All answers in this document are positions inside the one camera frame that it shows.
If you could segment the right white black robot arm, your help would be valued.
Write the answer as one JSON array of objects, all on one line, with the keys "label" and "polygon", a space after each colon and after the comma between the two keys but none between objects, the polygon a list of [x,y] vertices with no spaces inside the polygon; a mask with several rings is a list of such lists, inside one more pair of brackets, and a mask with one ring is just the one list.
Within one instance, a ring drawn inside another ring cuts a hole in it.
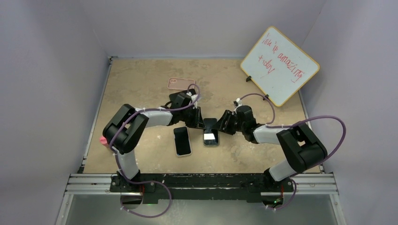
[{"label": "right white black robot arm", "polygon": [[281,186],[282,180],[316,166],[327,156],[327,150],[307,124],[287,128],[271,128],[254,118],[251,107],[244,105],[235,111],[226,110],[213,129],[229,135],[243,134],[251,143],[280,145],[285,160],[264,172],[263,184],[270,191]]}]

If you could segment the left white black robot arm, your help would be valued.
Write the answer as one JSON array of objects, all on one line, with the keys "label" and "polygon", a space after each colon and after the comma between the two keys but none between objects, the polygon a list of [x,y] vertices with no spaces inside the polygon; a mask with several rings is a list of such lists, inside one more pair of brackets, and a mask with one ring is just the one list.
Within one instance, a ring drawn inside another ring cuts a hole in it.
[{"label": "left white black robot arm", "polygon": [[102,135],[115,156],[118,172],[123,176],[122,186],[127,191],[136,191],[140,185],[134,149],[144,130],[179,122],[184,122],[188,128],[205,129],[197,104],[200,97],[199,93],[190,90],[177,93],[169,107],[134,108],[124,104],[105,126]]}]

